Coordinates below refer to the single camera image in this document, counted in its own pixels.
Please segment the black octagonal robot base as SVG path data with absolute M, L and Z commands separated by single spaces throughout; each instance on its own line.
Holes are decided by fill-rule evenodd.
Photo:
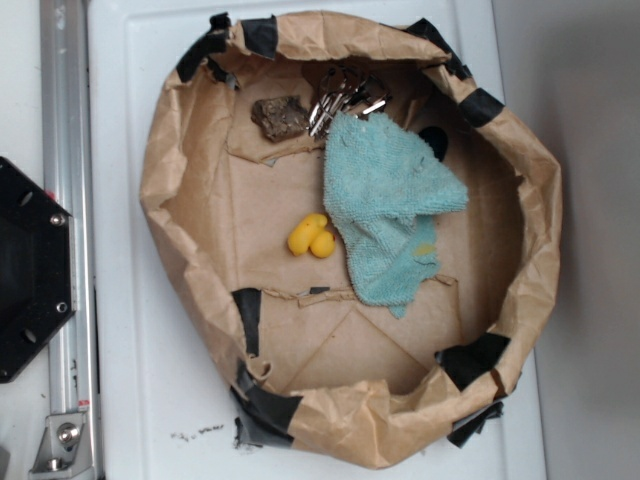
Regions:
M 74 313 L 70 215 L 1 159 L 1 382 L 14 381 Z

